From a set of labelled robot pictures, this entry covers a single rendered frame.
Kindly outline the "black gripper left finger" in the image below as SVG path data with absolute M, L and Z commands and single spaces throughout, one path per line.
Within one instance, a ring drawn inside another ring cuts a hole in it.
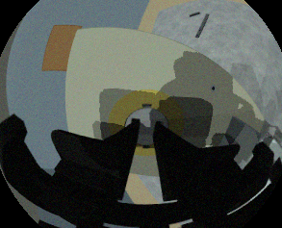
M 74 161 L 75 164 L 88 165 L 98 171 L 110 172 L 117 200 L 124 199 L 126 183 L 130 173 L 130 165 L 134 158 L 138 132 L 140 131 L 140 119 L 130 122 L 124 129 L 106 137 L 105 140 L 87 138 L 54 130 L 51 133 L 52 143 L 60 158 Z

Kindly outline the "dark olive panel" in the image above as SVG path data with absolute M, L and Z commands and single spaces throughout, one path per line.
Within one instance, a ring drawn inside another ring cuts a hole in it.
M 236 117 L 261 132 L 265 119 L 233 75 L 178 40 L 121 27 L 81 28 L 67 60 L 69 133 L 102 139 L 143 105 L 198 148 L 218 147 Z

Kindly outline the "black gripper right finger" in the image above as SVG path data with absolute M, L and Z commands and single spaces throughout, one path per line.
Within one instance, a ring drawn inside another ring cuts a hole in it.
M 176 194 L 183 190 L 206 165 L 214 164 L 237 156 L 241 146 L 238 144 L 225 147 L 198 148 L 156 121 L 153 130 L 155 156 L 159 165 L 161 191 L 164 200 L 175 200 Z

